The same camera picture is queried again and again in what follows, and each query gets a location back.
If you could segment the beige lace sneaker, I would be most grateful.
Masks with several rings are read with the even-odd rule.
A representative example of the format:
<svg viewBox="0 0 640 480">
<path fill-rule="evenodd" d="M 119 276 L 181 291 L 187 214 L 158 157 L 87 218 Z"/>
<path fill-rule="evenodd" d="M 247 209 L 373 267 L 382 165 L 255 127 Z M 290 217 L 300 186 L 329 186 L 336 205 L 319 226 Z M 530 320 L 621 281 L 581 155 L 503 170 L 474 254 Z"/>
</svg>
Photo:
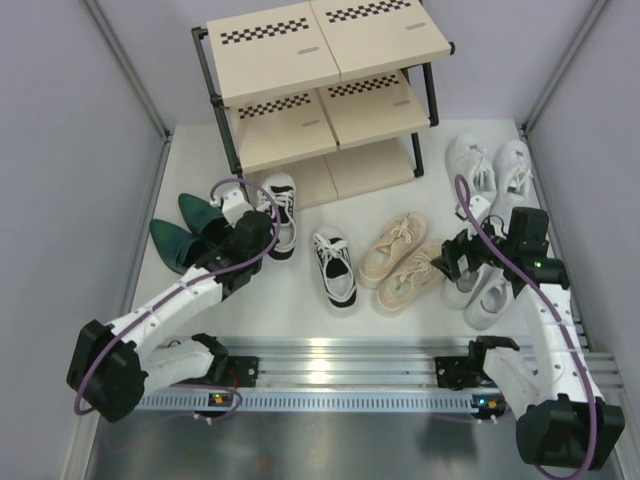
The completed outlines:
<svg viewBox="0 0 640 480">
<path fill-rule="evenodd" d="M 396 316 L 414 300 L 439 286 L 445 279 L 432 261 L 442 253 L 441 242 L 423 243 L 404 259 L 376 291 L 380 312 Z"/>
<path fill-rule="evenodd" d="M 418 212 L 405 213 L 392 220 L 367 250 L 358 268 L 361 284 L 377 288 L 401 260 L 426 238 L 429 220 Z"/>
</svg>

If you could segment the black white sneaker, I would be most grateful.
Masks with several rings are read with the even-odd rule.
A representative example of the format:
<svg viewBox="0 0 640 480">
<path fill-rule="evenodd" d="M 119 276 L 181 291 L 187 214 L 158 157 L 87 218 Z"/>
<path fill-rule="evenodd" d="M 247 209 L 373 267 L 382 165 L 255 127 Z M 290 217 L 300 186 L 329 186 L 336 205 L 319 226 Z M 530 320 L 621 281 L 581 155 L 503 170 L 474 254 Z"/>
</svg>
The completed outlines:
<svg viewBox="0 0 640 480">
<path fill-rule="evenodd" d="M 268 197 L 259 191 L 257 209 L 267 213 L 273 223 L 276 223 L 275 212 L 278 212 L 281 221 L 278 242 L 269 255 L 275 260 L 287 260 L 293 255 L 297 242 L 295 181 L 287 173 L 277 173 L 266 178 L 262 188 L 274 200 L 275 205 L 272 205 Z"/>
<path fill-rule="evenodd" d="M 357 284 L 348 240 L 337 229 L 321 226 L 314 231 L 311 241 L 329 303 L 339 311 L 354 307 Z"/>
</svg>

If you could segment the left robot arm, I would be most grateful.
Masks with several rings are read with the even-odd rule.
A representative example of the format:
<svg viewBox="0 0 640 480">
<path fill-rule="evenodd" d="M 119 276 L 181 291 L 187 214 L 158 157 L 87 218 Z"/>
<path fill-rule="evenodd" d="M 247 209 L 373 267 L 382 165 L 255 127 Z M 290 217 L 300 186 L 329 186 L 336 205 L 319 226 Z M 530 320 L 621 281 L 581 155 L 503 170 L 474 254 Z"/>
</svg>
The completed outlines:
<svg viewBox="0 0 640 480">
<path fill-rule="evenodd" d="M 151 238 L 179 279 L 154 299 L 106 324 L 92 320 L 79 332 L 66 382 L 77 415 L 98 412 L 115 423 L 146 396 L 187 380 L 209 386 L 227 376 L 229 352 L 211 335 L 176 338 L 203 311 L 245 286 L 277 238 L 277 221 L 250 210 L 235 224 L 213 217 L 214 238 L 164 220 Z"/>
</svg>

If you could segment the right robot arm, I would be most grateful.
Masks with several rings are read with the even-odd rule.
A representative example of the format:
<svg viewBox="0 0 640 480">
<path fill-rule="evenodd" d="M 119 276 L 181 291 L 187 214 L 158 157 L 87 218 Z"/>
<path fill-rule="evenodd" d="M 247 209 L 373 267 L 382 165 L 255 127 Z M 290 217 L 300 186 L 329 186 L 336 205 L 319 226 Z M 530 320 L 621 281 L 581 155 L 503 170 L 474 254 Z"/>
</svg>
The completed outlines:
<svg viewBox="0 0 640 480">
<path fill-rule="evenodd" d="M 546 211 L 516 207 L 500 236 L 473 223 L 442 245 L 432 264 L 447 279 L 494 267 L 505 274 L 512 303 L 524 318 L 535 355 L 526 364 L 510 337 L 481 335 L 465 356 L 436 359 L 441 388 L 497 387 L 516 418 L 521 459 L 540 470 L 601 469 L 625 428 L 620 407 L 609 405 L 586 366 L 571 314 L 570 280 L 564 263 L 548 255 Z"/>
</svg>

